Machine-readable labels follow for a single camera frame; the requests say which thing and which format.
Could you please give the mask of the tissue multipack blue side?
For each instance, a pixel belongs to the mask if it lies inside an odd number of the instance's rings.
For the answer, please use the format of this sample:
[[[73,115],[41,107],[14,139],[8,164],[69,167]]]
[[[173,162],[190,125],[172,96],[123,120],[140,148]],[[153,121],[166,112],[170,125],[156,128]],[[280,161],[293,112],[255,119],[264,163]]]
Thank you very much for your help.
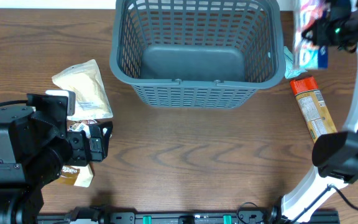
[[[321,0],[296,0],[293,11],[294,67],[305,70],[318,70],[328,67],[328,50],[326,46],[315,45],[302,37],[302,32],[311,28],[317,19],[324,15],[325,5]]]

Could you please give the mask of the beige pouch with label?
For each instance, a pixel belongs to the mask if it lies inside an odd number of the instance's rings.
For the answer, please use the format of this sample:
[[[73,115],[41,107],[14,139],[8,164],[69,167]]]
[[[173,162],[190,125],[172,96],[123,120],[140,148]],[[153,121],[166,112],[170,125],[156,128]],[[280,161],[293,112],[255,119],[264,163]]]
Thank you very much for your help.
[[[54,75],[52,82],[62,90],[75,93],[75,112],[71,121],[108,119],[113,117],[112,109],[104,88],[96,60],[72,65]]]

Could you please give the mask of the teal snack packet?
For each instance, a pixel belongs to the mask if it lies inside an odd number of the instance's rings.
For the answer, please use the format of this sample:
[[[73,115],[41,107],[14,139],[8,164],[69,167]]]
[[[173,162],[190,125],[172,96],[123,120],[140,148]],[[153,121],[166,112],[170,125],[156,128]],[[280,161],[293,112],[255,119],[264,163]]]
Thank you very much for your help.
[[[306,70],[302,68],[294,68],[293,66],[293,54],[289,51],[287,46],[283,48],[284,57],[285,57],[285,78],[292,79],[300,76],[302,73],[305,73]]]

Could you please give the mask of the orange cracker sleeve pack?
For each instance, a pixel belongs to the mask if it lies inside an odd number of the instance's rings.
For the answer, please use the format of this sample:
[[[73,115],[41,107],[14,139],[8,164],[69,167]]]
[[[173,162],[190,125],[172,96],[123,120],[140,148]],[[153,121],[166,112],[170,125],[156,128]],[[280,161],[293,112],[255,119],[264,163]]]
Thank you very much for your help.
[[[290,86],[313,142],[337,129],[314,77],[291,80]]]

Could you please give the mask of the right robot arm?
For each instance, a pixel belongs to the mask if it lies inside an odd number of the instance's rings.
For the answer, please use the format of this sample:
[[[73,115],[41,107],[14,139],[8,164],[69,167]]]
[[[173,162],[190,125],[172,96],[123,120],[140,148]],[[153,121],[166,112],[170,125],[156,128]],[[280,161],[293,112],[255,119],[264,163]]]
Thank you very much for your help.
[[[300,183],[279,198],[267,223],[306,223],[332,195],[358,180],[358,0],[297,1],[294,10],[293,66],[327,66],[328,47],[357,54],[351,108],[342,131],[333,125],[313,77],[290,85],[314,141],[312,166]]]

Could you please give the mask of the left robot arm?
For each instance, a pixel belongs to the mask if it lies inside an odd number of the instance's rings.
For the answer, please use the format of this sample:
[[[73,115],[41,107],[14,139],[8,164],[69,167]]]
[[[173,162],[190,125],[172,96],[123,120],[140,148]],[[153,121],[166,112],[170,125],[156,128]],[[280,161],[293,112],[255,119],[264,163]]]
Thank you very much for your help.
[[[0,223],[37,223],[42,188],[64,165],[87,166],[108,153],[112,122],[89,133],[67,130],[67,109],[9,106],[0,109]]]

